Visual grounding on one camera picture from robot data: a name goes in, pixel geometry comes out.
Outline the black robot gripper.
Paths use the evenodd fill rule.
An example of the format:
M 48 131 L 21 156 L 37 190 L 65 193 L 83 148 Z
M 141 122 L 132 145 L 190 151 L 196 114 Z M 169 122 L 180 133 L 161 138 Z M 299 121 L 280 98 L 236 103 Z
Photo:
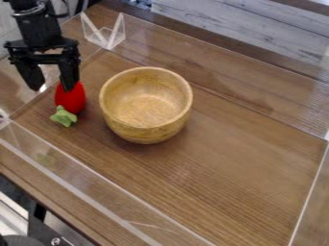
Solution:
M 37 91 L 45 83 L 41 64 L 57 64 L 64 91 L 73 89 L 80 79 L 79 43 L 61 35 L 58 20 L 68 11 L 56 12 L 53 6 L 12 6 L 12 18 L 20 39 L 6 41 L 10 63 L 28 87 Z

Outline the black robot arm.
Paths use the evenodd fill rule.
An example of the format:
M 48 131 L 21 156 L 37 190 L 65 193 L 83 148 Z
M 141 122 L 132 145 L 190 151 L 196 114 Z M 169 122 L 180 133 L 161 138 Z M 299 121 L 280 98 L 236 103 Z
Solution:
M 68 13 L 56 13 L 50 0 L 4 0 L 13 10 L 21 39 L 6 41 L 10 64 L 26 83 L 37 91 L 45 83 L 41 64 L 56 64 L 58 80 L 71 91 L 80 79 L 79 42 L 61 35 L 58 18 Z

